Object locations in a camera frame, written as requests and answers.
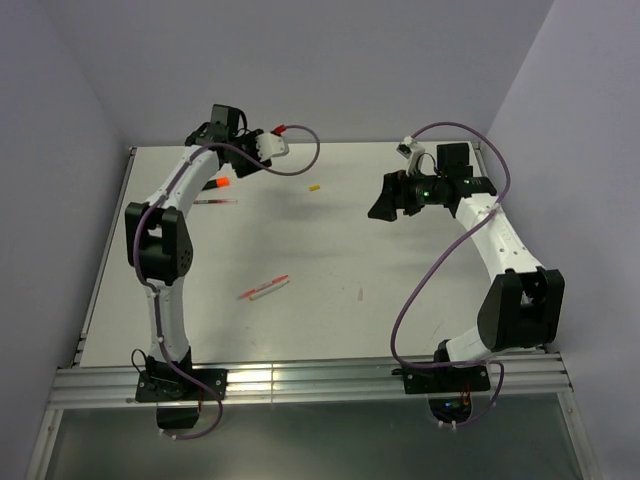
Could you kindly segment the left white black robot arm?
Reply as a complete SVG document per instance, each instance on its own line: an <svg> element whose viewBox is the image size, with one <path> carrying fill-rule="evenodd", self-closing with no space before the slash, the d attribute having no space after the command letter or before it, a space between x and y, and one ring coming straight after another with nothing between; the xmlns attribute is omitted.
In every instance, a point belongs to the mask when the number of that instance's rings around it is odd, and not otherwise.
<svg viewBox="0 0 640 480"><path fill-rule="evenodd" d="M185 140L178 164L158 190L125 209L127 258L145 290L151 323L144 383L172 399L187 397L195 386L183 315L184 278L194 259L186 217L222 166L246 176L271 165L258 157L261 133L248 129L242 110L215 104L210 119Z"/></svg>

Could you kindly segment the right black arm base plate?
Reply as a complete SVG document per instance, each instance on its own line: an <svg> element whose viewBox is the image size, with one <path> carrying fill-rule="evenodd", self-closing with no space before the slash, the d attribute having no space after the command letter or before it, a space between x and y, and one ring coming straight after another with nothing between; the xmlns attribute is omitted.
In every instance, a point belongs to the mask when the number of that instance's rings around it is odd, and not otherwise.
<svg viewBox="0 0 640 480"><path fill-rule="evenodd" d="M406 394L444 394L486 392L491 388L485 366L408 369L399 367L392 376L402 379Z"/></svg>

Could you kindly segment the black orange highlighter pen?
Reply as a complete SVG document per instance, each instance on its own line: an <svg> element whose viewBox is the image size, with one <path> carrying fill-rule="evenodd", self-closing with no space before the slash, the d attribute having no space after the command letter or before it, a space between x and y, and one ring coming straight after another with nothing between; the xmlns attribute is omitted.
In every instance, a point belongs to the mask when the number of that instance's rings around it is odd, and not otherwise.
<svg viewBox="0 0 640 480"><path fill-rule="evenodd" d="M203 191L226 188L232 185L232 179L228 176L211 179L202 187Z"/></svg>

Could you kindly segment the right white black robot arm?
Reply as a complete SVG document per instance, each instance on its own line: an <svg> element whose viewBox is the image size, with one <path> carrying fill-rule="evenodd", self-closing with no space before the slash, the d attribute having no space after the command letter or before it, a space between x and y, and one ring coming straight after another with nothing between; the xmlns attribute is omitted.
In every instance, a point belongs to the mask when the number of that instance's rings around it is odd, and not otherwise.
<svg viewBox="0 0 640 480"><path fill-rule="evenodd" d="M468 144L438 146L431 157L431 174L421 171L428 153L415 139L404 138L396 150L408 165L384 175L369 218L393 222L399 215L413 216L426 206L446 208L464 228L462 238L473 241L491 281L475 326L438 346L432 368L435 383L455 389L467 377L466 365L505 350L554 341L564 277L557 269L545 268L521 241L491 180L475 175Z"/></svg>

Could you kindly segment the dark red pen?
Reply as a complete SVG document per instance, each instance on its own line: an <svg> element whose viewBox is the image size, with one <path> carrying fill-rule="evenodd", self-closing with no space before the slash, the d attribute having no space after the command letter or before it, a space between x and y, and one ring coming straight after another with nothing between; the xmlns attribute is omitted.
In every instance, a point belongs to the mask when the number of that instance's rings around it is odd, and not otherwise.
<svg viewBox="0 0 640 480"><path fill-rule="evenodd" d="M237 203L238 200L235 199L201 199L194 201L194 205L224 205Z"/></svg>

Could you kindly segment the white pen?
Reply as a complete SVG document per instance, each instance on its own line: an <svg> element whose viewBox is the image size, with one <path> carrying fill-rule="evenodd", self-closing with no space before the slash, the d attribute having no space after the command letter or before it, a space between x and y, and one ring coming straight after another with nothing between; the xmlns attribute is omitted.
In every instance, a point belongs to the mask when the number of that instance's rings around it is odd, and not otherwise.
<svg viewBox="0 0 640 480"><path fill-rule="evenodd" d="M275 283L273 285L270 285L262 290L256 291L255 293L251 294L249 296L249 300L250 301L255 301L257 299L260 299L266 295L269 295L277 290L279 290L280 288L285 287L286 285L289 284L288 280L283 280L281 282Z"/></svg>

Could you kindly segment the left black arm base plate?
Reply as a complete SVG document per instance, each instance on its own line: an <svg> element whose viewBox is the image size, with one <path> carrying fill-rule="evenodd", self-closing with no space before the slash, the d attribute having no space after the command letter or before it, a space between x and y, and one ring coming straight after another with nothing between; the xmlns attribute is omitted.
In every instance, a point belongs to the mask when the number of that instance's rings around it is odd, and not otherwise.
<svg viewBox="0 0 640 480"><path fill-rule="evenodd" d="M226 369L206 368L189 371L188 375L212 390L213 395L200 385L194 384L174 370L139 375L135 393L138 403L162 403L176 401L213 401L225 398L227 386Z"/></svg>

